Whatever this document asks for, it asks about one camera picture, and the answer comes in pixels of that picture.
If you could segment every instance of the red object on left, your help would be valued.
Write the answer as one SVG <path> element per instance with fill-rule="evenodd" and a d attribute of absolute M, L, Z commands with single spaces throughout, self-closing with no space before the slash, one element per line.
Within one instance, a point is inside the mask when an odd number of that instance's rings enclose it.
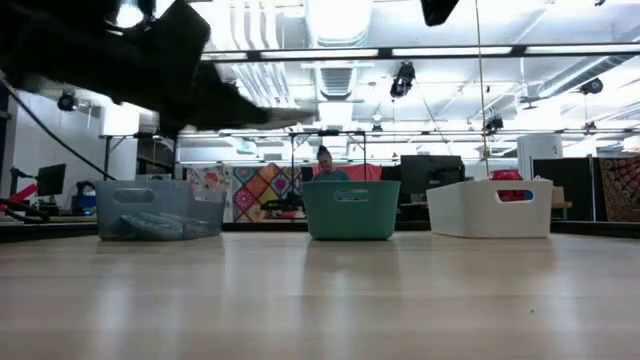
<path fill-rule="evenodd" d="M 19 192 L 11 195 L 7 200 L 13 201 L 15 203 L 21 203 L 29 198 L 29 196 L 38 192 L 38 185 L 31 184 L 26 188 L 20 190 Z M 4 211 L 7 209 L 6 205 L 0 205 L 0 211 Z"/>

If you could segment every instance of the gray plastic bin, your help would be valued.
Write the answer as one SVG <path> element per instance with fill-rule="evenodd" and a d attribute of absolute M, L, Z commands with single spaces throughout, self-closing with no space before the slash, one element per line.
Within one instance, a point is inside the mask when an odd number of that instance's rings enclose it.
<path fill-rule="evenodd" d="M 181 180 L 96 183 L 98 235 L 103 240 L 186 240 L 218 235 L 225 193 L 194 194 Z"/>

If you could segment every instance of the table surface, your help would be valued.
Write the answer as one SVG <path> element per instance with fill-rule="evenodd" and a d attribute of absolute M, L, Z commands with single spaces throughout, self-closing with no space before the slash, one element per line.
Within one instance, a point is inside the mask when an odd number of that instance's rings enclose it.
<path fill-rule="evenodd" d="M 397 233 L 0 245 L 0 358 L 637 360 L 640 246 Z"/>

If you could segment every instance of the white wall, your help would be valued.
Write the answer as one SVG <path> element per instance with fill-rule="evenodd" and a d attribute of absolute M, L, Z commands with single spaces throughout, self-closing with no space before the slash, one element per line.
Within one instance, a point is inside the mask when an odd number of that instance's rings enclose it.
<path fill-rule="evenodd" d="M 105 139 L 98 137 L 102 121 L 82 112 L 62 112 L 56 102 L 40 95 L 20 93 L 20 97 L 40 120 L 67 145 L 78 151 L 92 163 L 102 168 L 105 156 Z M 44 166 L 67 164 L 65 191 L 56 197 L 58 205 L 70 206 L 70 196 L 75 194 L 75 184 L 83 180 L 101 180 L 102 175 L 76 158 L 49 135 L 29 115 L 17 108 L 10 120 L 5 162 L 2 172 L 2 196 L 9 194 L 11 177 L 8 169 L 15 166 L 27 174 L 36 175 Z M 119 180 L 134 179 L 138 141 L 124 140 L 110 155 L 109 173 Z M 18 190 L 33 180 L 21 179 Z"/>

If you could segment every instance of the spotlight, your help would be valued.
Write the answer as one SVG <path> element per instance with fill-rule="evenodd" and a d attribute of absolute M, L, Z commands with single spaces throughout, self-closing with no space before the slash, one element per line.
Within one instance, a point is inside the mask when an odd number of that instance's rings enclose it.
<path fill-rule="evenodd" d="M 412 82 L 415 78 L 416 69 L 413 67 L 413 64 L 409 61 L 403 61 L 398 73 L 393 78 L 393 84 L 389 91 L 391 97 L 396 99 L 407 95 L 413 86 Z"/>
<path fill-rule="evenodd" d="M 588 83 L 580 86 L 578 91 L 582 95 L 599 94 L 599 93 L 602 92 L 603 88 L 604 88 L 604 84 L 602 83 L 602 80 L 600 80 L 598 78 L 595 78 L 595 79 L 589 81 Z"/>
<path fill-rule="evenodd" d="M 371 131 L 376 133 L 376 132 L 382 132 L 382 125 L 380 124 L 373 124 L 373 127 L 371 128 Z"/>
<path fill-rule="evenodd" d="M 598 127 L 593 121 L 590 121 L 582 126 L 582 130 L 586 130 L 585 134 L 588 134 L 591 130 L 598 130 Z"/>
<path fill-rule="evenodd" d="M 484 124 L 484 131 L 486 131 L 488 135 L 495 135 L 495 133 L 502 128 L 504 128 L 504 122 L 500 115 L 490 117 Z"/>
<path fill-rule="evenodd" d="M 58 99 L 58 109 L 62 111 L 76 111 L 78 109 L 78 99 L 71 90 L 62 92 L 62 96 Z"/>

